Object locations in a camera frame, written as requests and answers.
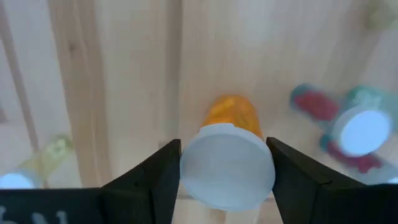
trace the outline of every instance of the wooden surface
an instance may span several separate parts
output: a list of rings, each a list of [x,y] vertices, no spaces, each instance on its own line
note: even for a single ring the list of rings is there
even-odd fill
[[[105,89],[94,1],[48,1],[83,186],[108,183]]]
[[[171,0],[97,3],[115,178],[177,137],[180,5]]]
[[[25,26],[36,34],[29,45],[42,44],[39,37],[45,37],[53,47],[37,57],[43,60],[27,63],[34,55],[24,55],[26,38],[18,39],[21,73],[45,74],[39,80],[54,78],[48,71],[59,73],[55,77],[62,81],[56,83],[62,85],[48,92],[65,94],[66,103],[56,106],[61,109],[55,114],[69,117],[85,185],[118,177],[173,138],[186,145],[211,102],[223,94],[243,95],[253,102],[264,137],[277,137],[344,172],[319,150],[320,128],[289,108],[290,91],[303,82],[336,95],[359,84],[392,91],[398,87],[398,31],[367,26],[377,1],[29,2],[35,13],[46,9],[47,2],[50,12],[47,19],[46,13],[20,12],[37,21]],[[13,35],[21,36],[24,23],[17,15],[10,16],[19,26]],[[29,29],[35,24],[51,29],[41,36]],[[25,86],[34,93],[33,85]],[[35,105],[33,119],[43,119]],[[380,155],[398,162],[397,146],[393,136]],[[281,220],[272,200],[244,213],[178,200],[174,223]]]

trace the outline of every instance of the wooden plank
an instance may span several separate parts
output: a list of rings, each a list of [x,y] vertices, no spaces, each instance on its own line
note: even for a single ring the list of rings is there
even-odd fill
[[[4,47],[4,53],[6,54],[6,59],[9,65],[12,79],[14,81],[15,91],[17,93],[19,104],[21,106],[22,114],[24,117],[24,122],[29,137],[30,147],[32,149],[32,153],[36,153],[39,151],[39,141],[37,139],[34,120],[30,112],[29,101],[24,87],[23,76],[19,68],[17,54],[14,48],[14,40],[12,38],[12,33],[9,26],[9,20],[7,17],[3,0],[0,1],[0,40],[2,42],[2,46]],[[23,136],[23,130],[19,131],[16,130],[16,133],[18,134],[21,133],[21,135],[18,136],[21,137]],[[37,161],[37,163],[38,163],[37,167],[39,168],[40,172],[42,170],[41,161]],[[48,187],[48,183],[46,180],[44,180],[43,186]]]
[[[111,180],[94,1],[48,1],[82,184]]]
[[[96,3],[117,177],[177,137],[181,1]]]

